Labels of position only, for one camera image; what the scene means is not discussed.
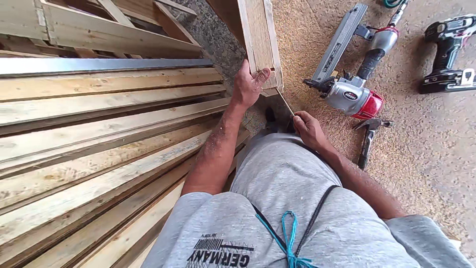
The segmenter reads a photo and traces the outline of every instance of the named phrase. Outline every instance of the floor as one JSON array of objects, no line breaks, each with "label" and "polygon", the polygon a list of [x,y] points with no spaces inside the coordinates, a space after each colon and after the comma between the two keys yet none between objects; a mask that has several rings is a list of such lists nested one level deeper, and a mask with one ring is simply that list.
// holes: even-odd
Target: floor
[{"label": "floor", "polygon": [[[226,78],[233,76],[245,50],[205,0],[175,0],[195,10],[194,18],[179,20],[205,49]],[[383,27],[395,10],[380,0],[361,0],[369,6],[364,22]],[[310,78],[343,15],[356,2],[338,0],[274,0],[273,12],[284,97],[294,111],[306,110],[321,121],[332,144],[356,161],[363,131],[353,131],[357,119],[328,107],[301,81]],[[402,202],[411,214],[433,218],[450,236],[462,240],[462,252],[476,265],[476,91],[419,95],[417,86],[431,71],[435,45],[423,42],[426,27],[457,15],[476,13],[472,0],[413,0],[399,23],[400,37],[367,87],[386,99],[379,116],[395,126],[382,128],[374,140],[368,172]],[[368,48],[354,37],[337,66],[355,73]],[[476,68],[476,37],[460,53],[455,68]],[[264,127],[263,109],[279,103],[261,98],[244,123],[253,133]],[[279,113],[284,108],[277,108]]]}]

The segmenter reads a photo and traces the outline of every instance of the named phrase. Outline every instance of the man's left hand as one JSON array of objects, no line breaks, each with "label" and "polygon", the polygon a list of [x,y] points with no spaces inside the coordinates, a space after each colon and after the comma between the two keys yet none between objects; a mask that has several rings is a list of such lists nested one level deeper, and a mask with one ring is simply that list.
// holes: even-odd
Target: man's left hand
[{"label": "man's left hand", "polygon": [[247,110],[258,100],[259,94],[263,91],[261,87],[270,75],[269,68],[261,70],[257,75],[250,74],[249,62],[245,59],[235,76],[235,88],[230,105]]}]

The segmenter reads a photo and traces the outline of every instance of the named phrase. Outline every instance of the black drill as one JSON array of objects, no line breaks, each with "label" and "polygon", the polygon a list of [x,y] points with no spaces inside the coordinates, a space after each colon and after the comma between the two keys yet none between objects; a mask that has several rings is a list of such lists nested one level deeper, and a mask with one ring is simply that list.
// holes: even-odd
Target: black drill
[{"label": "black drill", "polygon": [[425,41],[437,45],[433,71],[425,76],[420,94],[476,89],[475,70],[453,70],[453,63],[467,39],[476,32],[476,15],[468,14],[431,24]]}]

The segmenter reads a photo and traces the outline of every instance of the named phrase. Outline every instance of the hammer handle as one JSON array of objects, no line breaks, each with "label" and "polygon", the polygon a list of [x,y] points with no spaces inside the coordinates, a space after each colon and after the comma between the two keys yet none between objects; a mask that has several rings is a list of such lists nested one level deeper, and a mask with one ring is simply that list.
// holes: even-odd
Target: hammer handle
[{"label": "hammer handle", "polygon": [[369,130],[365,132],[364,142],[362,144],[362,151],[360,152],[360,157],[358,158],[358,167],[362,170],[365,170],[367,165],[368,155],[370,153],[370,146],[374,140],[375,130]]}]

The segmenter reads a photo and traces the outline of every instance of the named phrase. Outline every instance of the drawstring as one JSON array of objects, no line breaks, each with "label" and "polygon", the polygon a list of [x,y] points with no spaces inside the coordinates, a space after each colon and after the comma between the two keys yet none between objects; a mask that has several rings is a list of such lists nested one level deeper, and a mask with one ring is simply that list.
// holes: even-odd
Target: drawstring
[{"label": "drawstring", "polygon": [[[291,214],[291,216],[293,217],[293,227],[291,229],[291,235],[290,235],[289,241],[288,241],[288,236],[286,235],[286,226],[284,224],[284,218],[286,217],[287,214]],[[298,227],[298,219],[296,217],[296,214],[294,214],[294,212],[288,210],[281,217],[281,224],[283,226],[284,241],[286,242],[286,248],[284,248],[283,245],[280,243],[276,233],[274,231],[272,231],[272,228],[268,225],[268,223],[265,222],[259,214],[256,214],[256,217],[265,226],[265,228],[269,231],[271,236],[276,240],[276,242],[278,243],[281,250],[286,254],[286,257],[288,258],[288,267],[289,268],[317,268],[317,266],[314,266],[314,265],[311,264],[312,260],[310,260],[308,258],[298,258],[292,252],[293,244],[294,244],[294,238],[296,236],[296,228]]]}]

